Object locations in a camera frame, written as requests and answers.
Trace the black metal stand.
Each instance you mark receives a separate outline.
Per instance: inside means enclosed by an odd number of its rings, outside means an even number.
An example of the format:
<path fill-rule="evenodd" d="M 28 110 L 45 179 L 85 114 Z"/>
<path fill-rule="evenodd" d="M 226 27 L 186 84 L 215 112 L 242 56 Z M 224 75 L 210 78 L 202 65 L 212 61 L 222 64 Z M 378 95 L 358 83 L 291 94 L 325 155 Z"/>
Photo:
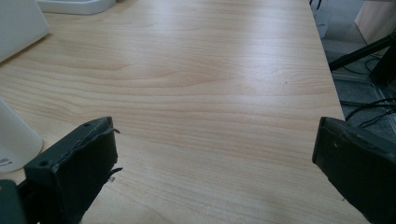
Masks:
<path fill-rule="evenodd" d="M 329 68 L 331 71 L 337 70 L 383 49 L 386 49 L 386 52 L 375 68 L 370 72 L 369 78 L 375 84 L 387 85 L 389 82 L 396 79 L 396 31 L 393 31 L 372 44 L 330 62 Z"/>

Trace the white cup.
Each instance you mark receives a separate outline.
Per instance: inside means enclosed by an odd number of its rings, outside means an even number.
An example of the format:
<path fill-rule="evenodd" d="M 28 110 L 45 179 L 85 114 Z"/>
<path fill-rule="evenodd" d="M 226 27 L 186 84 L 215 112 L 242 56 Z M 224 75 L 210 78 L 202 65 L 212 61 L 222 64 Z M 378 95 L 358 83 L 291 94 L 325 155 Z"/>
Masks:
<path fill-rule="evenodd" d="M 0 173 L 21 169 L 42 147 L 41 136 L 0 97 Z"/>

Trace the beige cabinet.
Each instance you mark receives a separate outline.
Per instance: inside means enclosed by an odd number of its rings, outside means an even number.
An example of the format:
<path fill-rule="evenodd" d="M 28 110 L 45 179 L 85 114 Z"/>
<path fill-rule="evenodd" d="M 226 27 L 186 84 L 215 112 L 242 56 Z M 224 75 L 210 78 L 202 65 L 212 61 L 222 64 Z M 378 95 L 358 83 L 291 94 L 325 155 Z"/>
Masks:
<path fill-rule="evenodd" d="M 396 0 L 365 0 L 355 24 L 367 44 L 392 33 L 396 29 Z"/>

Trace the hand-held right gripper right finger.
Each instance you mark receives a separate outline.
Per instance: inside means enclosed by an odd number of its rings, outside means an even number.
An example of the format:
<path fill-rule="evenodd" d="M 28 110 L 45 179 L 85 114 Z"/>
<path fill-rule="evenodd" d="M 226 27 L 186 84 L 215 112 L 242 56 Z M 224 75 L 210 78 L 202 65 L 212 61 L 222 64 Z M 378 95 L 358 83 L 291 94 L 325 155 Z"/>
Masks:
<path fill-rule="evenodd" d="M 323 117 L 312 162 L 369 222 L 396 224 L 396 144 Z"/>

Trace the white box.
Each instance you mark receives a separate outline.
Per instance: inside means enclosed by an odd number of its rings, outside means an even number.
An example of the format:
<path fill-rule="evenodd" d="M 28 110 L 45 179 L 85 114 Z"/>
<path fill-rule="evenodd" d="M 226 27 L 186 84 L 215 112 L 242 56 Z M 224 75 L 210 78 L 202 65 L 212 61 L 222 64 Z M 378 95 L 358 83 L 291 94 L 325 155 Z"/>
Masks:
<path fill-rule="evenodd" d="M 0 0 L 0 63 L 48 33 L 36 0 Z"/>

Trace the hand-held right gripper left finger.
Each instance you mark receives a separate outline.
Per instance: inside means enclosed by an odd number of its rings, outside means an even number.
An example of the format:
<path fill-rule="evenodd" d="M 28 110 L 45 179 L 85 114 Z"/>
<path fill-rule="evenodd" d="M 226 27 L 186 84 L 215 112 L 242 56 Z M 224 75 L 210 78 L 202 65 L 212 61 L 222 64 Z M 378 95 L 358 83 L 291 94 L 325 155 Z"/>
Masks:
<path fill-rule="evenodd" d="M 111 117 L 78 126 L 24 166 L 19 185 L 29 224 L 78 224 L 119 169 Z"/>

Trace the white tray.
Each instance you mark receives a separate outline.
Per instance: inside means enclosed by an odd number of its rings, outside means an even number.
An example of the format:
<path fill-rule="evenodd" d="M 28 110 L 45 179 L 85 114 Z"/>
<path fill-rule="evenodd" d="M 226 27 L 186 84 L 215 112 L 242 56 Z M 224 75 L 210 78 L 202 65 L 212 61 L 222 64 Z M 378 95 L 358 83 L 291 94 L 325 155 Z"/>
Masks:
<path fill-rule="evenodd" d="M 36 0 L 46 13 L 93 15 L 106 11 L 116 0 Z"/>

